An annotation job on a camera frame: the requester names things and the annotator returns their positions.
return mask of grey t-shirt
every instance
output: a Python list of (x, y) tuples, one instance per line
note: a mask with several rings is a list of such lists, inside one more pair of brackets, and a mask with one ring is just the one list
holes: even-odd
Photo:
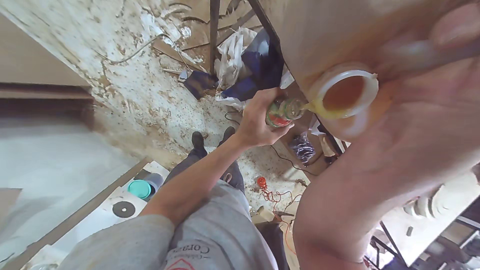
[(223, 181), (177, 228), (160, 215), (137, 217), (78, 243), (58, 270), (277, 270), (252, 224), (243, 193)]

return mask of leg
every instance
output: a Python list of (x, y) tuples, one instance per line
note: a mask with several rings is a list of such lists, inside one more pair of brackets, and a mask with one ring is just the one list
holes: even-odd
[[(222, 141), (218, 144), (218, 146), (222, 145), (230, 136), (235, 134), (235, 128), (229, 127), (225, 130), (223, 133), (223, 139)], [(230, 186), (240, 190), (245, 194), (245, 186), (243, 184), (243, 176), (241, 175), (238, 163), (235, 161), (233, 162), (230, 167), (223, 173), (222, 175), (222, 180), (226, 177), (226, 175), (230, 173), (232, 175), (232, 179), (228, 184)]]
[(230, 165), (230, 167), (223, 173), (222, 180), (224, 177), (230, 173), (232, 175), (232, 179), (228, 183), (230, 186), (240, 190), (243, 194), (245, 194), (245, 186), (243, 184), (243, 176), (241, 175), (239, 165), (235, 161)]
[(177, 166), (175, 166), (175, 168), (172, 169), (163, 184), (170, 181), (173, 177), (177, 176), (188, 167), (192, 166), (195, 162), (206, 157), (207, 151), (204, 148), (204, 138), (202, 137), (202, 134), (200, 132), (195, 131), (192, 134), (192, 143), (193, 149), (192, 151), (190, 151), (190, 154), (188, 154), (186, 159), (182, 160), (182, 162), (180, 162)]

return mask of black shoe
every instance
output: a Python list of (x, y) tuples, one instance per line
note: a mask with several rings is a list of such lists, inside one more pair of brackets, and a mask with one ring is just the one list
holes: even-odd
[(223, 139), (218, 144), (218, 146), (222, 145), (224, 142), (226, 142), (226, 140), (228, 140), (228, 138), (230, 138), (234, 134), (235, 134), (235, 128), (233, 126), (229, 126), (223, 133)]
[(195, 131), (192, 134), (192, 144), (193, 144), (193, 148), (204, 150), (204, 137), (200, 132)]

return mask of orange extension cord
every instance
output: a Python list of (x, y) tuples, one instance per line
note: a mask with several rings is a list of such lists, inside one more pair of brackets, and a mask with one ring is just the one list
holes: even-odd
[[(290, 194), (290, 200), (291, 200), (291, 202), (285, 207), (284, 212), (287, 210), (287, 208), (291, 204), (296, 202), (295, 200), (299, 196), (301, 196), (301, 194), (299, 194), (299, 195), (296, 195), (295, 198), (294, 198), (291, 191), (287, 191), (285, 193), (280, 193), (280, 192), (277, 191), (277, 192), (275, 192), (275, 194), (272, 191), (268, 191), (267, 180), (265, 179), (265, 177), (259, 177), (257, 179), (257, 184), (260, 187), (260, 190), (262, 191), (262, 195), (264, 196), (265, 201), (275, 202), (275, 204), (273, 205), (273, 211), (275, 211), (276, 204), (279, 203), (282, 200), (282, 195), (285, 195), (285, 194), (289, 193)], [(285, 243), (287, 244), (288, 249), (291, 252), (293, 252), (293, 254), (296, 255), (297, 253), (295, 251), (293, 251), (293, 249), (290, 247), (290, 245), (288, 244), (288, 241), (287, 241), (287, 234), (288, 234), (288, 231), (290, 230), (290, 224), (285, 222), (285, 221), (282, 221), (282, 222), (287, 225), (287, 230), (285, 231)]]

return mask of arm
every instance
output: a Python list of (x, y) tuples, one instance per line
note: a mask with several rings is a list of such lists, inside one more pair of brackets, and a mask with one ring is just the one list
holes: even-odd
[(178, 225), (208, 198), (218, 179), (244, 151), (271, 145), (285, 135), (292, 126), (272, 129), (265, 123), (268, 106), (281, 94), (279, 88), (258, 91), (245, 108), (238, 131), (160, 188), (140, 215), (162, 215)]
[[(432, 42), (449, 48), (480, 36), (480, 12), (459, 16), (476, 8), (447, 14)], [(465, 59), (401, 81), (383, 118), (312, 181), (293, 232), (302, 269), (364, 269), (371, 232), (386, 212), (480, 161), (478, 63)]]

